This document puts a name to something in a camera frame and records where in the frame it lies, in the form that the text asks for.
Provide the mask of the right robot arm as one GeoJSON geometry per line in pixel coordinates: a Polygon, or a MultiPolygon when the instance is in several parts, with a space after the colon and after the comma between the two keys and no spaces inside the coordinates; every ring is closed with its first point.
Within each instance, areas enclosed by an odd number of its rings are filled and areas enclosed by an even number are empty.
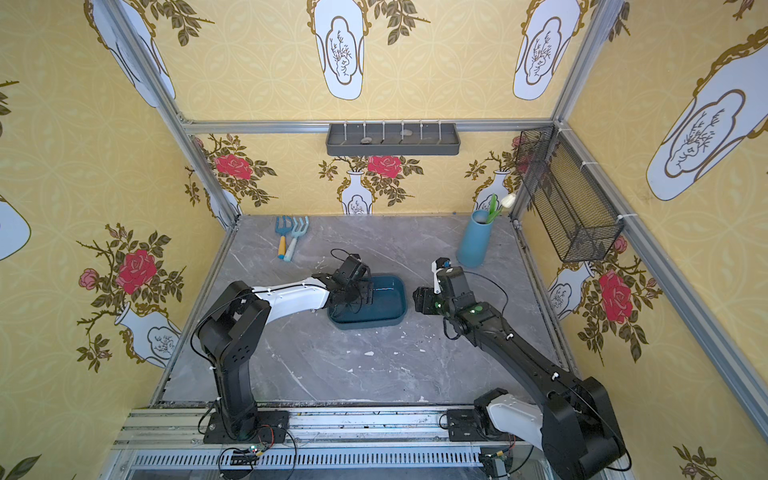
{"type": "Polygon", "coordinates": [[[531,403],[512,395],[491,395],[480,409],[491,426],[541,450],[562,479],[590,479],[630,456],[604,386],[580,379],[531,346],[501,311],[475,298],[466,271],[440,257],[433,284],[414,293],[415,309],[440,316],[474,347],[494,358],[525,389],[531,403]]]}

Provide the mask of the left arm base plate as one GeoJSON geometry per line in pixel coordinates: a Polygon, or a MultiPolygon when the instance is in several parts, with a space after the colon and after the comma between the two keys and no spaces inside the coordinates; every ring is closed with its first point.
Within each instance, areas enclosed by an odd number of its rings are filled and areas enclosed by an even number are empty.
{"type": "Polygon", "coordinates": [[[289,428],[290,413],[286,410],[262,410],[244,420],[234,421],[214,411],[208,415],[203,431],[205,445],[283,443],[289,428]]]}

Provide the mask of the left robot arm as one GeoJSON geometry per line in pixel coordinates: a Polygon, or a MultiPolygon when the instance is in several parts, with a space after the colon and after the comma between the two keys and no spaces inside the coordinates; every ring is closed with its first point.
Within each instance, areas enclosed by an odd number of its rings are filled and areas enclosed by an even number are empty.
{"type": "Polygon", "coordinates": [[[259,412],[249,362],[268,323],[293,314],[372,302],[372,275],[350,254],[333,273],[278,286],[251,287],[234,281],[199,322],[195,335],[213,369],[217,397],[204,434],[206,444],[253,442],[260,433],[282,442],[289,425],[285,410],[259,412]]]}

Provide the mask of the teal plastic storage box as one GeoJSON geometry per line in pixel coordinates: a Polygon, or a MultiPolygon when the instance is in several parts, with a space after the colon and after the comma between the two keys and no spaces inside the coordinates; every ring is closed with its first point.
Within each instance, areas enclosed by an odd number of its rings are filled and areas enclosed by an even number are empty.
{"type": "Polygon", "coordinates": [[[358,284],[360,295],[351,302],[330,306],[327,316],[341,330],[398,325],[408,310],[405,285],[395,275],[373,275],[358,284]]]}

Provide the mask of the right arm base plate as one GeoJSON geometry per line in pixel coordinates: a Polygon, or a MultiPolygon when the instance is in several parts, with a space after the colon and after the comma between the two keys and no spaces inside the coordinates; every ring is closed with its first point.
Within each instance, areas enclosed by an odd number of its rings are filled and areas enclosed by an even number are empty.
{"type": "Polygon", "coordinates": [[[535,416],[506,405],[488,405],[471,409],[449,409],[444,429],[451,442],[502,441],[509,435],[529,435],[538,425],[535,416]]]}

